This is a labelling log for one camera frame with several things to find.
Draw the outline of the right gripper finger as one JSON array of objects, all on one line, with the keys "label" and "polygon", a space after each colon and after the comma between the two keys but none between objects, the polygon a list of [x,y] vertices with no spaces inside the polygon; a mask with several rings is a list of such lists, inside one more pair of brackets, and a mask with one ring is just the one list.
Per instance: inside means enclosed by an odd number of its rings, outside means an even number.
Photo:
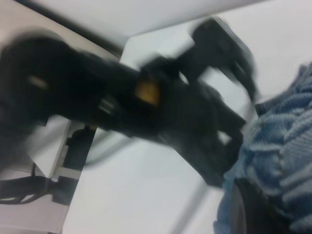
[{"label": "right gripper finger", "polygon": [[234,180],[230,226],[233,234],[294,234],[290,221],[281,216],[271,201],[249,180]]}]

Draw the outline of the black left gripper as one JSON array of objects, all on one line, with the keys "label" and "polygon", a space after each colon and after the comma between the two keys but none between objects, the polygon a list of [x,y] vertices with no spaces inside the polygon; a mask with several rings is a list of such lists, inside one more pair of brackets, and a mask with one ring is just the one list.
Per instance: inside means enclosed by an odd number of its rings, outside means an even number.
[{"label": "black left gripper", "polygon": [[238,159],[245,119],[203,82],[176,80],[160,85],[158,93],[159,143],[172,146],[207,185],[222,187]]}]

